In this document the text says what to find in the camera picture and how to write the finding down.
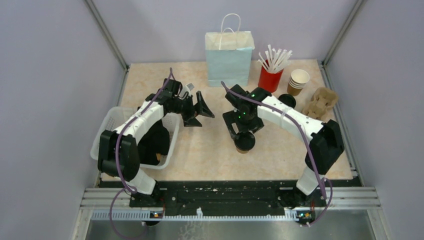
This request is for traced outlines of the black plastic cup lid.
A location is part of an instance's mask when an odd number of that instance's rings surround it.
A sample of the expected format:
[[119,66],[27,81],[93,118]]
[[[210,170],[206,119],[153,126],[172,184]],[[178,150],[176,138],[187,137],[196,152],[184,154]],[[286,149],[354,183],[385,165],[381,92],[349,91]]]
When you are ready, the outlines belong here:
[[250,148],[251,150],[256,144],[256,139],[250,132],[238,132],[234,144],[240,148]]

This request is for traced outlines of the brown paper coffee cup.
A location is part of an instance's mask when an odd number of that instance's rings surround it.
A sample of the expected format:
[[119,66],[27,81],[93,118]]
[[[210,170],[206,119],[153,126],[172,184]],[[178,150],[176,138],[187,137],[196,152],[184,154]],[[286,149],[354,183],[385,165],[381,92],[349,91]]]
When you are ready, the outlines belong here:
[[250,149],[250,148],[243,148],[243,147],[236,146],[236,150],[237,150],[239,153],[241,153],[241,154],[246,154],[246,153],[248,153],[251,149]]

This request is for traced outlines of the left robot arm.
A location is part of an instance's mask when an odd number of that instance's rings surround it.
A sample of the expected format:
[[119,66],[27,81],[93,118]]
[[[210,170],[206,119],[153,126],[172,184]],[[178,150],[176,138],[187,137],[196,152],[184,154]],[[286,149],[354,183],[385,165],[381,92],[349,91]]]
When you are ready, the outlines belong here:
[[99,136],[98,170],[118,177],[131,193],[140,193],[141,200],[149,207],[160,202],[161,194],[155,190],[156,180],[140,168],[142,156],[138,143],[154,124],[168,114],[181,115],[186,127],[201,127],[197,116],[215,116],[200,91],[192,95],[191,90],[181,82],[166,78],[157,93],[150,94],[127,121],[113,130],[104,130]]

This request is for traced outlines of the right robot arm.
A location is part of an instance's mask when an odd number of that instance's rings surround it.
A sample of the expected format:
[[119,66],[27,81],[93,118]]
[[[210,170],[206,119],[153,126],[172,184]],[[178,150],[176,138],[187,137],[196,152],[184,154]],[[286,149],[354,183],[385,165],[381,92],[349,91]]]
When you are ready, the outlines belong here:
[[251,92],[238,84],[223,88],[225,98],[234,109],[222,117],[236,148],[241,152],[250,151],[256,143],[254,134],[264,127],[264,121],[279,126],[303,141],[307,150],[307,166],[296,182],[294,202],[307,206],[316,188],[325,196],[323,179],[345,151],[340,125],[334,120],[323,122],[306,116],[260,87]]

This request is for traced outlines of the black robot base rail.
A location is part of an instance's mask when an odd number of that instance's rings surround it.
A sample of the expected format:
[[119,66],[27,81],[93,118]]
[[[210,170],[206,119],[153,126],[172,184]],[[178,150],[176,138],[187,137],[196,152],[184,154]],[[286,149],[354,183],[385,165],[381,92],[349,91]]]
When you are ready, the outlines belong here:
[[305,196],[295,180],[160,181],[152,196],[130,195],[130,207],[164,208],[166,216],[283,216],[285,209],[324,207],[321,191]]

